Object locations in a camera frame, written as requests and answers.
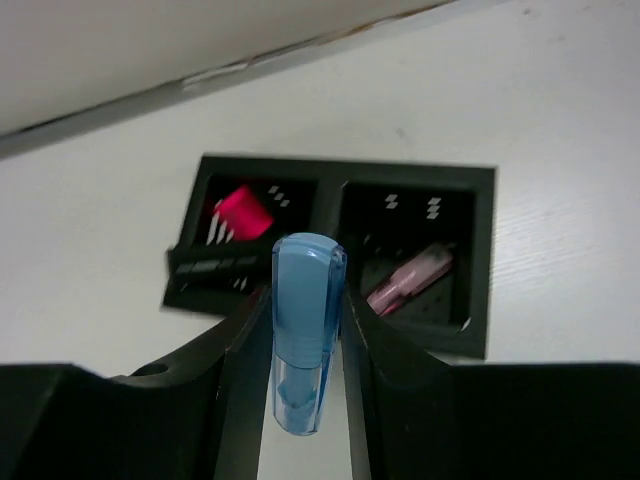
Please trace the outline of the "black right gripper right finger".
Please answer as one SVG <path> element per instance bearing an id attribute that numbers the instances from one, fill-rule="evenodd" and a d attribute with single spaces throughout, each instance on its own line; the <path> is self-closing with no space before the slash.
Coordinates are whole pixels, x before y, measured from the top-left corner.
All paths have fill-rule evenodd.
<path id="1" fill-rule="evenodd" d="M 635 479 L 633 363 L 452 365 L 347 290 L 341 327 L 356 479 Z"/>

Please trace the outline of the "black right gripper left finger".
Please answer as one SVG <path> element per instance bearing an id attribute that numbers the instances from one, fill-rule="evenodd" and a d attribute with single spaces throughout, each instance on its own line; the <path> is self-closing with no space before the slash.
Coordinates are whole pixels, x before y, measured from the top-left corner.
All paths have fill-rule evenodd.
<path id="1" fill-rule="evenodd" d="M 128 376 L 1 369 L 5 479 L 253 479 L 271 368 L 271 292 Z"/>

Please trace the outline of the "pink highlighter marker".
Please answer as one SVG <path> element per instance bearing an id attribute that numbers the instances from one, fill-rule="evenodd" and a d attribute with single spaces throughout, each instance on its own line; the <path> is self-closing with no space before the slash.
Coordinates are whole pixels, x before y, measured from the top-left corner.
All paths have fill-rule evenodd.
<path id="1" fill-rule="evenodd" d="M 393 313 L 448 273 L 453 261 L 453 254 L 445 245 L 430 245 L 374 288 L 366 298 L 368 305 L 379 316 Z"/>

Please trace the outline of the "blue highlighter marker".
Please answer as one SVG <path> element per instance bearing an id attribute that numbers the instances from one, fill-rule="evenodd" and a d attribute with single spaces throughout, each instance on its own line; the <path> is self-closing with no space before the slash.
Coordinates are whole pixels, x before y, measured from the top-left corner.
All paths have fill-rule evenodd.
<path id="1" fill-rule="evenodd" d="M 291 234 L 272 250 L 273 415 L 292 435 L 312 435 L 321 423 L 346 267 L 344 249 L 320 234 Z"/>

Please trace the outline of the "magenta highlighter marker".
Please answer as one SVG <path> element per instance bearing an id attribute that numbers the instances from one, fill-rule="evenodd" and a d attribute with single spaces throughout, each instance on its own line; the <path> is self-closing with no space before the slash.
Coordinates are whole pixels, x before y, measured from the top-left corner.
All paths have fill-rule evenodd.
<path id="1" fill-rule="evenodd" d="M 258 239 L 274 223 L 273 216 L 246 185 L 224 197 L 214 207 L 214 212 L 233 231 L 235 241 Z"/>

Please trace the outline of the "black two-compartment organizer box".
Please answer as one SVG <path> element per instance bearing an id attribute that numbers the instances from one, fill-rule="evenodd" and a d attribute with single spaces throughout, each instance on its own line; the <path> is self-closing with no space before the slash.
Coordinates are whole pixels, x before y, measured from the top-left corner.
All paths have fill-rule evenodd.
<path id="1" fill-rule="evenodd" d="M 384 316 L 418 345 L 484 358 L 496 172 L 491 167 L 206 155 L 177 244 L 166 307 L 224 317 L 270 280 L 273 243 L 314 232 L 341 243 L 361 295 L 434 243 L 454 256 L 438 281 Z M 273 216 L 258 239 L 235 241 L 214 207 L 242 185 Z"/>

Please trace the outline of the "back aluminium rail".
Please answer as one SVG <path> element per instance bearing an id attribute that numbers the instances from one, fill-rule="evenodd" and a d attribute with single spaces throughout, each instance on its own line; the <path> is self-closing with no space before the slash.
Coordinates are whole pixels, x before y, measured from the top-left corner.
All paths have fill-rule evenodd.
<path id="1" fill-rule="evenodd" d="M 469 13 L 479 5 L 478 1 L 438 1 L 433 5 L 305 39 L 225 66 L 209 68 L 179 80 L 168 81 L 140 93 L 58 116 L 34 126 L 3 134 L 1 158 L 5 160 L 192 98 L 386 40 L 397 34 L 436 25 Z"/>

